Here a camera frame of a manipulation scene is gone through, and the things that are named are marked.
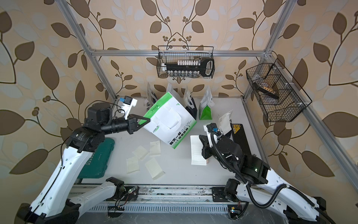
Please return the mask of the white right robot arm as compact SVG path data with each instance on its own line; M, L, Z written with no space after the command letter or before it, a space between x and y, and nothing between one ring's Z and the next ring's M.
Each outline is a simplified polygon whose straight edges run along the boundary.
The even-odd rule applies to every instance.
M214 157L226 170L234 173L224 188L232 202L248 202L274 212L290 224L333 224L326 213L326 201L310 197L281 178L261 159L243 153L239 144L225 136L199 135L202 157Z

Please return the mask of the navy blue paper bag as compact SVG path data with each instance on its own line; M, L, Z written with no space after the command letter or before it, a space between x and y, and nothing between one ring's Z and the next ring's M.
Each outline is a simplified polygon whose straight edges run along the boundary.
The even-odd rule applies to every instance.
M225 134L225 136L227 137L227 138L231 138L231 136L232 136L232 130L230 130L229 132L227 132L226 134Z

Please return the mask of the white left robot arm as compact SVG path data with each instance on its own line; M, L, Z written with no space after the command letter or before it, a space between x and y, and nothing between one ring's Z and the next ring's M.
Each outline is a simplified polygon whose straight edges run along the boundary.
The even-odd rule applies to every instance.
M124 108L125 114L119 118L113 117L109 103L95 103L88 108L84 125L66 140L60 162L44 189L31 204L20 205L16 214L19 220L26 224L74 224L98 203L108 198L120 200L127 194L124 182L110 177L79 197L68 197L81 170L107 134L133 134L150 122L149 118L129 114L131 105L124 104Z

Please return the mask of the large green white bag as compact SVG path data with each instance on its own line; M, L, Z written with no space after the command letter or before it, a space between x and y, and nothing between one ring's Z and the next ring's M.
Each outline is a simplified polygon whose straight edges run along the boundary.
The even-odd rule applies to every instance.
M196 125L196 119L169 92L144 115L150 122L144 129L175 149Z

